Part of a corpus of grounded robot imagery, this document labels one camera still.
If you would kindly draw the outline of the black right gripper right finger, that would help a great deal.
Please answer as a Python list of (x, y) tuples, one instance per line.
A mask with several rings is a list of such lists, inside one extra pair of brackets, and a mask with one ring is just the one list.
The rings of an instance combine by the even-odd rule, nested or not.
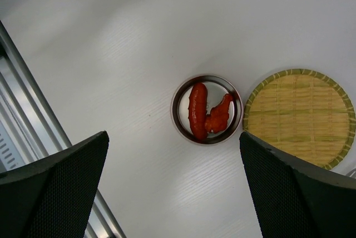
[(355, 179), (240, 135), (263, 237), (355, 237)]

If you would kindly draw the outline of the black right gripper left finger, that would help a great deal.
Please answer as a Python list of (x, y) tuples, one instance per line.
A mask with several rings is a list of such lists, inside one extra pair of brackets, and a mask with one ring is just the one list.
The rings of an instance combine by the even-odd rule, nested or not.
[(108, 146), (102, 131), (1, 173), (1, 237), (84, 237)]

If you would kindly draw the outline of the steel food tongs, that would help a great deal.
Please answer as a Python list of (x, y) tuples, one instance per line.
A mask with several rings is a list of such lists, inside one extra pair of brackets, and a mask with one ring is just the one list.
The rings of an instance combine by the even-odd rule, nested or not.
[(355, 178), (356, 178), (356, 168), (353, 168), (352, 170), (350, 170), (350, 171), (346, 174), (346, 176), (355, 179)]

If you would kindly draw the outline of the red chicken wing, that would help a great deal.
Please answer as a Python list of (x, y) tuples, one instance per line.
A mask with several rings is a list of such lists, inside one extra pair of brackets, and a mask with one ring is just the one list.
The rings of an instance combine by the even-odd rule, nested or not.
[(221, 102), (213, 107), (205, 119), (205, 130), (207, 133), (217, 134), (225, 131), (228, 127), (230, 102), (234, 100), (231, 94), (225, 94)]

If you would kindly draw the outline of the red sausage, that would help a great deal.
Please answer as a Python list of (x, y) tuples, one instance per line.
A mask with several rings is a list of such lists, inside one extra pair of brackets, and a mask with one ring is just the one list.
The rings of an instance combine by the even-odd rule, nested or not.
[(191, 132), (199, 141), (207, 138), (207, 130), (205, 129), (206, 106), (207, 88), (201, 82), (196, 83), (189, 95), (188, 119)]

